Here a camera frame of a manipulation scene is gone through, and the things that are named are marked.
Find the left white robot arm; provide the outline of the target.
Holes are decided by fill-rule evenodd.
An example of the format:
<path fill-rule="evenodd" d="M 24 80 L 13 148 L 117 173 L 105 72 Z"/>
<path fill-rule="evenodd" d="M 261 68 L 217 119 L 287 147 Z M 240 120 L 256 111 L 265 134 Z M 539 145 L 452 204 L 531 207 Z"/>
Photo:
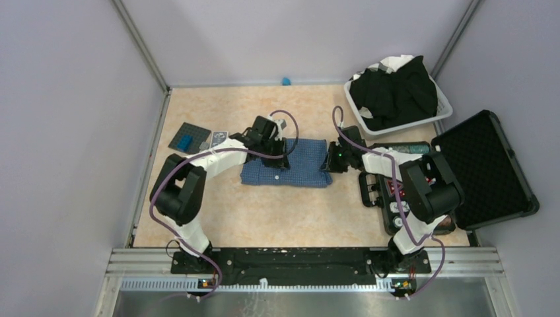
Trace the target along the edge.
<path fill-rule="evenodd" d="M 149 196 L 149 214 L 153 221 L 170 231 L 187 265 L 196 273 L 211 267 L 211 242 L 199 221 L 206 182 L 220 173 L 255 159 L 273 168 L 288 169 L 288 146 L 283 135 L 284 119 L 272 115 L 257 116 L 252 126 L 231 133 L 218 145 L 194 155 L 170 155 L 166 158 Z"/>

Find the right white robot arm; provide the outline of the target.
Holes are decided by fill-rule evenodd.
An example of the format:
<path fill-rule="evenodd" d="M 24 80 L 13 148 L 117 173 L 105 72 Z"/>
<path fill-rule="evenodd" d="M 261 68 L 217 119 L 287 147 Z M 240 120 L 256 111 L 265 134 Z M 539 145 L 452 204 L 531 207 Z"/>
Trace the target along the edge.
<path fill-rule="evenodd" d="M 335 129 L 339 137 L 329 145 L 325 171 L 344 173 L 353 168 L 385 176 L 395 189 L 400 184 L 404 188 L 403 195 L 395 193 L 403 226 L 388 243 L 387 262 L 392 270 L 405 272 L 435 228 L 464 203 L 465 193 L 440 152 L 414 155 L 384 147 L 369 149 L 358 127 Z"/>

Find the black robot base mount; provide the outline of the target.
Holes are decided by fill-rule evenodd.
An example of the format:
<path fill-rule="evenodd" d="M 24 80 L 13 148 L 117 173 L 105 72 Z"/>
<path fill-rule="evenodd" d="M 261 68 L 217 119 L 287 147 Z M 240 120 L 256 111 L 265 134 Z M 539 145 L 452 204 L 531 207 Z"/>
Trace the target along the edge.
<path fill-rule="evenodd" d="M 431 273 L 426 251 L 403 259 L 386 248 L 214 248 L 206 258 L 173 254 L 173 274 L 202 274 L 222 286 L 346 286 L 375 284 L 390 274 Z"/>

